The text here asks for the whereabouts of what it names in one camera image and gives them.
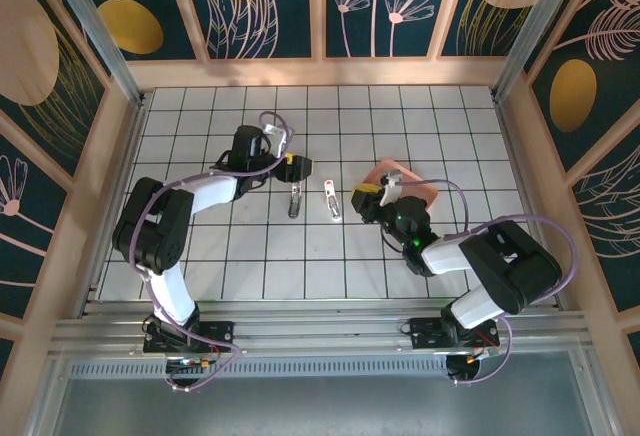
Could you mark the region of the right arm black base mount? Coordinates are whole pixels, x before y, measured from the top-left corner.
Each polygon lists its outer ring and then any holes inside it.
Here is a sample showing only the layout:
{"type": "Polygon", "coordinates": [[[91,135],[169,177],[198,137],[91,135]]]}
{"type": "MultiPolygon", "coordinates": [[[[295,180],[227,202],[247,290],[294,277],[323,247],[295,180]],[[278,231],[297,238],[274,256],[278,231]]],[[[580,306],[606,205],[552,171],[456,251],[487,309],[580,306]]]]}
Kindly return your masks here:
{"type": "Polygon", "coordinates": [[[414,349],[500,347],[497,325],[491,320],[466,329],[445,318],[412,318],[409,336],[414,349]]]}

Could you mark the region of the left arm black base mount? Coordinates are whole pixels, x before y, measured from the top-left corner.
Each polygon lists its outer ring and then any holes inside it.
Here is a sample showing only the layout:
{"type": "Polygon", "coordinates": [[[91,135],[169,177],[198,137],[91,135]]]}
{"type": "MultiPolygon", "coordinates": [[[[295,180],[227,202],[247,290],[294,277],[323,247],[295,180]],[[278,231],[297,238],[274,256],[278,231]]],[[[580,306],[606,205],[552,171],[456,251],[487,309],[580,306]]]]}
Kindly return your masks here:
{"type": "MultiPolygon", "coordinates": [[[[145,354],[204,354],[212,351],[212,346],[198,339],[186,336],[174,326],[158,319],[145,320],[142,325],[145,338],[143,352],[145,354]]],[[[231,321],[204,321],[191,328],[209,340],[232,343],[234,323],[231,321]]]]}

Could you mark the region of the pink white stapler piece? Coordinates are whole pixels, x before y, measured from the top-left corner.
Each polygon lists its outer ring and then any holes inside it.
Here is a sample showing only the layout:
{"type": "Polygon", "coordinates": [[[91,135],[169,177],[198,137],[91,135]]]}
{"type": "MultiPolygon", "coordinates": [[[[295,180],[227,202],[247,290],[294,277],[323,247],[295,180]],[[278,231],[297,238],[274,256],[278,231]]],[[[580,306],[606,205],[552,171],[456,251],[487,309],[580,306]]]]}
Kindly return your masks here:
{"type": "Polygon", "coordinates": [[[324,193],[332,220],[334,222],[340,222],[342,220],[342,215],[333,180],[327,179],[324,181],[324,193]]]}

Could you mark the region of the long aluminium base rail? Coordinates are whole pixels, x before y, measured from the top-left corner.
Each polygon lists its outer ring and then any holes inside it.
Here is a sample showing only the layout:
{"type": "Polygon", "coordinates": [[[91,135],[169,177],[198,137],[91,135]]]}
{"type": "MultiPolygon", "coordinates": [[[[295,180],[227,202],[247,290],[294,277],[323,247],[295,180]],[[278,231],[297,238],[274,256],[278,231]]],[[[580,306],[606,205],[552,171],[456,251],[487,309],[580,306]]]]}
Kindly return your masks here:
{"type": "MultiPolygon", "coordinates": [[[[234,343],[247,357],[405,355],[414,317],[437,317],[443,298],[210,301],[199,305],[204,321],[234,322],[234,343]]],[[[49,356],[139,358],[147,301],[88,303],[80,319],[57,323],[49,356]]],[[[590,350],[584,315],[534,306],[500,325],[519,353],[590,350]]]]}

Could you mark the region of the aluminium corner post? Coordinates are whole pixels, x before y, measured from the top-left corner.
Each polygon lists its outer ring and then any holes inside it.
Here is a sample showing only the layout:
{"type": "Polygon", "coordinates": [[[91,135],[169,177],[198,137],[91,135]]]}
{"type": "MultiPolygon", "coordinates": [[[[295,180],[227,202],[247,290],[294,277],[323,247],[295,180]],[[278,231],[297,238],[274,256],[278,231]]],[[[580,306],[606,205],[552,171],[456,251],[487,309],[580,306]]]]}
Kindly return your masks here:
{"type": "Polygon", "coordinates": [[[561,3],[562,0],[537,0],[532,6],[492,88],[495,104],[503,103],[509,95],[525,63],[561,3]]]}
{"type": "Polygon", "coordinates": [[[84,25],[98,53],[111,71],[124,95],[135,107],[142,106],[143,92],[137,85],[126,60],[115,44],[93,0],[67,0],[74,14],[84,25]]]}

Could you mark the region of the pink plastic tray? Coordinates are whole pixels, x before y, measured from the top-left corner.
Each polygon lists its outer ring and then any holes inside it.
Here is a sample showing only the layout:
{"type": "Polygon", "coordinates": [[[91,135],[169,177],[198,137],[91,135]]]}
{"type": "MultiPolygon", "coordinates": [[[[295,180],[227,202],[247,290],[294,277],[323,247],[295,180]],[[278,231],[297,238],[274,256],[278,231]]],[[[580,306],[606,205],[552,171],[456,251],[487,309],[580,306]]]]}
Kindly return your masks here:
{"type": "MultiPolygon", "coordinates": [[[[406,163],[398,163],[393,159],[383,159],[366,175],[363,183],[380,185],[380,180],[384,173],[390,170],[398,170],[402,173],[403,182],[422,181],[423,177],[413,173],[406,163]]],[[[400,197],[414,196],[427,202],[430,207],[438,196],[438,190],[433,184],[420,184],[403,186],[400,197]]]]}

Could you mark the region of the aluminium side rail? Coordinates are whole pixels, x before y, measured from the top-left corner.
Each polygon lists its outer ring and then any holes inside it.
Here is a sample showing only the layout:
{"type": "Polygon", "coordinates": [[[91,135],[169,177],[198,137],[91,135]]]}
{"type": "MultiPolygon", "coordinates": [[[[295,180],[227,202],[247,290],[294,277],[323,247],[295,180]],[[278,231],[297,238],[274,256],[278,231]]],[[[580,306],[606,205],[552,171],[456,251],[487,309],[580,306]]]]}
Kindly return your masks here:
{"type": "Polygon", "coordinates": [[[125,101],[105,106],[83,152],[78,221],[84,240],[70,309],[74,318],[82,317],[86,305],[102,293],[113,253],[112,233],[124,205],[152,99],[151,92],[144,92],[138,104],[125,101]]]}
{"type": "Polygon", "coordinates": [[[566,288],[560,289],[560,286],[565,282],[572,269],[573,255],[571,244],[563,234],[563,230],[558,229],[559,224],[557,222],[547,222],[547,217],[540,214],[534,198],[534,187],[529,179],[530,174],[526,165],[525,152],[518,142],[516,132],[512,128],[512,124],[509,121],[503,105],[496,99],[493,99],[493,103],[505,141],[506,150],[514,171],[514,178],[521,198],[523,213],[534,216],[534,218],[529,217],[524,220],[525,226],[530,230],[531,236],[556,259],[561,267],[559,282],[550,291],[550,295],[535,303],[534,306],[536,308],[554,306],[559,311],[566,311],[570,308],[571,304],[564,293],[566,288]]]}

